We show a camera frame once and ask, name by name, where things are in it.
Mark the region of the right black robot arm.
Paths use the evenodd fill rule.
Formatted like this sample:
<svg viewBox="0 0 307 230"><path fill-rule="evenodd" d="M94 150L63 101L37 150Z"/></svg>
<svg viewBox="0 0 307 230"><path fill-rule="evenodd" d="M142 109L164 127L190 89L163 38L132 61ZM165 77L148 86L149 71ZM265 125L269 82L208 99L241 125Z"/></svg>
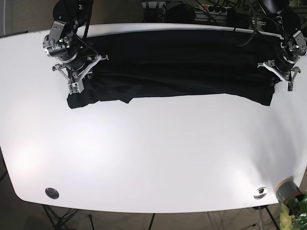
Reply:
<svg viewBox="0 0 307 230"><path fill-rule="evenodd" d="M43 49L60 61L52 67L68 81L69 94L84 90L83 79L93 77L93 67L108 60L86 43L93 9L92 0L60 0L53 9L54 22L45 36Z"/></svg>

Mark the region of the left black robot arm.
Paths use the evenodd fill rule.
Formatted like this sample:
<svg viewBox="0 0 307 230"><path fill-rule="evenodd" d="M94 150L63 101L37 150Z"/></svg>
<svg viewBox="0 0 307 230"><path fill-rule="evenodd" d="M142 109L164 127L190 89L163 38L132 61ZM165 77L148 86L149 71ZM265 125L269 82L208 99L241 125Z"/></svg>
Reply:
<svg viewBox="0 0 307 230"><path fill-rule="evenodd" d="M301 73L297 62L307 54L307 36L290 1L240 0L227 11L226 24L233 28L233 39L242 40L245 34L238 30L249 29L238 48L256 52L250 63L269 74L278 90L295 90L295 78Z"/></svg>

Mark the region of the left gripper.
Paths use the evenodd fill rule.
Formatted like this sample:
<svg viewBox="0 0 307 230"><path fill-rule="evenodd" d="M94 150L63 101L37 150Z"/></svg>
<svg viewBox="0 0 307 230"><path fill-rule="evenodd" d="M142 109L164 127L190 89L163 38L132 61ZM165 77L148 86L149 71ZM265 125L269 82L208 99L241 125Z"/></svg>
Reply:
<svg viewBox="0 0 307 230"><path fill-rule="evenodd" d="M296 66L300 57L307 54L307 45L288 43L277 54L275 60L268 60L258 63L258 68L265 68L277 76L278 91L292 92L295 88L295 77L301 73L301 69Z"/></svg>

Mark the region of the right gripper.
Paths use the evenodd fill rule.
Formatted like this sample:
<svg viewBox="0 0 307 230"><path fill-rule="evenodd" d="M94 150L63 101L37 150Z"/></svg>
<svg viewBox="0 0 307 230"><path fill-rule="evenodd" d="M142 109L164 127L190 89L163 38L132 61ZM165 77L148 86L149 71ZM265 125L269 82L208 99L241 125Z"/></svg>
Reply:
<svg viewBox="0 0 307 230"><path fill-rule="evenodd" d="M93 77L93 68L99 61L109 60L109 56L100 54L79 54L76 53L68 60L61 60L61 63L52 67L58 71L66 80L69 95L81 93L84 90L83 79Z"/></svg>

